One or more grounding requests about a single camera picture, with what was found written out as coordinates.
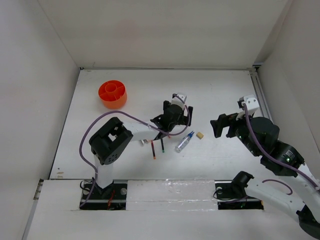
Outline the white pink mini stapler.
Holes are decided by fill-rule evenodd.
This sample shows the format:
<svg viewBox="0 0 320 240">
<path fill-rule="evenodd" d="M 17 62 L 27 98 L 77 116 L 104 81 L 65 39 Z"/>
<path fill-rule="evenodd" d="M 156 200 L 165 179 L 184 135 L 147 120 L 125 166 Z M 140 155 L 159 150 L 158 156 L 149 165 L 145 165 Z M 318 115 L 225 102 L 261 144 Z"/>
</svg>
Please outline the white pink mini stapler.
<svg viewBox="0 0 320 240">
<path fill-rule="evenodd" d="M 143 139 L 140 141 L 142 145 L 148 144 L 148 141 L 146 139 Z"/>
</svg>

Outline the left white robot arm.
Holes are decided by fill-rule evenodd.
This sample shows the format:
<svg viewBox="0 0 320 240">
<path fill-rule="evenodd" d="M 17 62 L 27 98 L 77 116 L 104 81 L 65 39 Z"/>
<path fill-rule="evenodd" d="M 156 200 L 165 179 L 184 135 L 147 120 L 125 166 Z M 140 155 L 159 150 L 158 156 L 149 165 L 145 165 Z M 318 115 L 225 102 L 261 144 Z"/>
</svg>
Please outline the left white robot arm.
<svg viewBox="0 0 320 240">
<path fill-rule="evenodd" d="M 172 131 L 176 126 L 191 125 L 192 114 L 192 106 L 186 106 L 173 99 L 171 102 L 164 101 L 163 113 L 146 123 L 138 120 L 125 123 L 118 117 L 110 118 L 89 139 L 97 172 L 93 192 L 102 199 L 106 199 L 112 193 L 114 162 L 119 159 L 130 142 L 160 141 L 165 137 L 173 136 Z"/>
</svg>

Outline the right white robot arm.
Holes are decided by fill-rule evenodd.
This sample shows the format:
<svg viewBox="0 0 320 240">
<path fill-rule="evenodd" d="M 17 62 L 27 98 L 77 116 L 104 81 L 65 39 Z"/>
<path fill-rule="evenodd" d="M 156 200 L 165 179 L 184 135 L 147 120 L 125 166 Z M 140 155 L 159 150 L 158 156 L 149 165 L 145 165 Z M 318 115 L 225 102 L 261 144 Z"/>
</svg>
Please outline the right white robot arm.
<svg viewBox="0 0 320 240">
<path fill-rule="evenodd" d="M 315 239 L 320 238 L 320 185 L 310 173 L 301 168 L 304 158 L 291 145 L 278 139 L 280 129 L 265 117 L 236 113 L 221 114 L 210 124 L 216 138 L 228 128 L 228 138 L 238 138 L 249 152 L 260 158 L 260 163 L 288 186 L 290 193 L 283 193 L 256 176 L 240 171 L 230 182 L 217 183 L 214 197 L 224 204 L 247 198 L 259 199 L 294 219 L 300 228 Z"/>
</svg>

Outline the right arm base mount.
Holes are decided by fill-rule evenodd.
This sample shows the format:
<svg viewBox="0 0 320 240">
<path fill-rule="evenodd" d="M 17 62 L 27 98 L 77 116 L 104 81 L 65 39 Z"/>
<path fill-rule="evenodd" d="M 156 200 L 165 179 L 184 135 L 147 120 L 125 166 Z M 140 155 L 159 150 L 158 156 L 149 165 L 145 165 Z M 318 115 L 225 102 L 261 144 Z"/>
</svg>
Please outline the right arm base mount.
<svg viewBox="0 0 320 240">
<path fill-rule="evenodd" d="M 216 183 L 213 198 L 217 200 L 218 210 L 264 210 L 261 200 L 242 193 L 236 194 L 230 182 Z"/>
</svg>

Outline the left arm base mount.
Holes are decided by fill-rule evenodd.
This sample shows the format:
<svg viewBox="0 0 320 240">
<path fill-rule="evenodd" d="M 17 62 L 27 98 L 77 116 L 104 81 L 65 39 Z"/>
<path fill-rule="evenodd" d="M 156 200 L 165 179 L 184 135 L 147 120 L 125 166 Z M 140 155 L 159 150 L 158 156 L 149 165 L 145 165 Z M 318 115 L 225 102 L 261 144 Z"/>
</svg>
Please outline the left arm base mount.
<svg viewBox="0 0 320 240">
<path fill-rule="evenodd" d="M 87 211 L 122 211 L 126 210 L 127 188 L 128 184 L 113 183 L 106 190 L 99 191 L 95 187 L 89 196 L 92 184 L 86 182 L 82 187 L 81 199 L 79 203 L 80 210 Z"/>
</svg>

